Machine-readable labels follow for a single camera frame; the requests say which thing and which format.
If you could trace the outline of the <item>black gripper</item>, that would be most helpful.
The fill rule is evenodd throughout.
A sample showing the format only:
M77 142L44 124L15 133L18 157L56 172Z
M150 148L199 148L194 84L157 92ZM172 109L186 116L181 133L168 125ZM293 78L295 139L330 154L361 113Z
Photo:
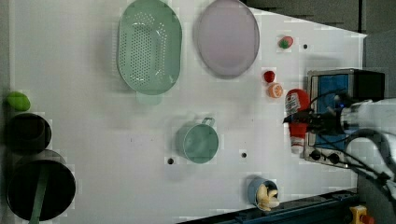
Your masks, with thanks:
M286 116L283 122L308 123L307 130L314 134L337 135L343 133L340 116L331 112L312 115L309 112L297 112Z

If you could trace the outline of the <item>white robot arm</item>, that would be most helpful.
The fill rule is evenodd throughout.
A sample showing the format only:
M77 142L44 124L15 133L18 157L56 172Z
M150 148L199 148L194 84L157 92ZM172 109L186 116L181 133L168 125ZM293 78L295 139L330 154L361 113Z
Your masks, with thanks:
M307 96L294 93L285 100L291 150L301 153L313 134L332 151L325 158L370 179L395 200L395 101L341 103L317 113Z

